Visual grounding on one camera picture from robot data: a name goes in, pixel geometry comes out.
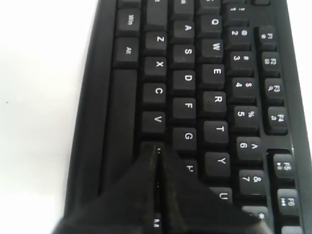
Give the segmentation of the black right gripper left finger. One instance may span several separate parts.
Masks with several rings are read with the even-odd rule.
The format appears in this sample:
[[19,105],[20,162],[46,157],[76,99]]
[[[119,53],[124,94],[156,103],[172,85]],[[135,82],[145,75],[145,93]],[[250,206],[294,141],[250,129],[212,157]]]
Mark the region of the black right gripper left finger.
[[158,151],[143,148],[129,171],[109,190],[63,217],[55,234],[152,234]]

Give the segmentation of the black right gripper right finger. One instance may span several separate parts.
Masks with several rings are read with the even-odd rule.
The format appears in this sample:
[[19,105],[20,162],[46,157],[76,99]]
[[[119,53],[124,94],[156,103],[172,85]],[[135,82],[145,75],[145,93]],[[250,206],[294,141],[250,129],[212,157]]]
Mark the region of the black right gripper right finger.
[[268,224],[222,201],[165,146],[159,155],[160,204],[166,234],[271,234]]

